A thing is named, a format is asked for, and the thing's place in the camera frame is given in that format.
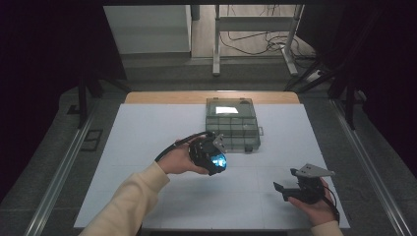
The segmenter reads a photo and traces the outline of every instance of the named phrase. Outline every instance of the wooden panel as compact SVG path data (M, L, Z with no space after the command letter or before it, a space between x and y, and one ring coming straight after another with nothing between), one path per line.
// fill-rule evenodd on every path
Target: wooden panel
M258 104L299 104L292 91L133 91L125 103L205 104L207 98L252 98Z

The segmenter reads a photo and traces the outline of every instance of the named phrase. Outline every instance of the table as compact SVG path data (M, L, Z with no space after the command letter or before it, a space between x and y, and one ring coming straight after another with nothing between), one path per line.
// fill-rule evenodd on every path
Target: table
M144 220L150 230L290 230L309 228L307 216L282 199L272 182L296 187L290 168L326 168L304 106L293 92L131 92L119 108L75 227L85 227L119 184L145 169L177 138L205 127L207 98L252 98L263 127L259 150L227 153L227 169L213 176L170 175L159 203ZM330 178L329 187L337 192ZM338 205L342 228L350 227Z

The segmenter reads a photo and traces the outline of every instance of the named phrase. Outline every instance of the white table surface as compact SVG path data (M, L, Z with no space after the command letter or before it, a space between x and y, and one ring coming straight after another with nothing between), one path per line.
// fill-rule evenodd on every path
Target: white table surface
M310 228L272 182L295 187L290 168L327 168L302 104L256 104L263 127L256 152L227 153L227 169L213 176L169 175L143 227L161 230L288 230ZM122 104L75 227L86 227L131 173L147 168L175 140L205 130L204 104ZM349 228L337 192L340 227Z

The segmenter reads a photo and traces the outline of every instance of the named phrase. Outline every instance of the cable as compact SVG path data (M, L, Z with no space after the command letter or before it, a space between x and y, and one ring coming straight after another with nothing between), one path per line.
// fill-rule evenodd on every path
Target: cable
M208 135L208 136L211 136L211 135L213 135L213 133L212 132L210 132L210 131L204 131L204 132L200 132L200 133L197 133L197 134L195 134L195 135L192 135L192 136L189 136L189 137L187 137L187 138L185 138L185 139L183 139L183 140L180 140L180 141L177 141L177 142L175 142L174 144L172 144L171 146L169 146L169 147L167 147L165 150L163 150L157 157L156 157L156 159L155 159L155 162L158 162L158 161L160 161L167 153L169 153L170 151L172 151L173 149L175 149L175 148L177 148L177 147L179 147L179 146L182 146L182 145L184 145L185 143L187 143L188 141L190 141L191 139L193 139L193 138L196 138L196 137L198 137L198 136L201 136L201 135Z
M332 190L330 190L328 187L326 187L326 186L323 186L324 188L326 188L326 189L328 189L328 191L333 195L333 198L334 198L334 204L331 202L331 200L329 200L327 197L326 197L326 195L323 195L323 194L321 194L321 193L319 193L319 192L317 192L317 190L316 189L314 189L314 188L312 188L311 186L309 186L309 185L306 185L306 184L303 184L303 183L298 183L299 185L301 184L304 188L306 188L306 189L308 189L308 190L310 190L311 192L313 192L313 193L315 193L316 195L318 195L319 197L321 197L321 199L328 205L328 207L330 207L330 210L331 210L331 212L333 213L333 215L334 215L334 217L336 218L336 220L337 220L337 224L339 224L340 223L340 213L339 213L339 211L338 211L338 209L337 209L337 200L336 200L336 197L334 196L334 193L333 193L333 191Z

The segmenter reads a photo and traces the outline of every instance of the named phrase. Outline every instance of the beige sleeve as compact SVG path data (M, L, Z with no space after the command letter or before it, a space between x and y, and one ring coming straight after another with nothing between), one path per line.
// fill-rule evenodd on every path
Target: beige sleeve
M156 162L132 174L81 235L136 235L144 216L156 205L157 194L168 182Z
M337 221L331 221L312 228L314 236L343 236Z

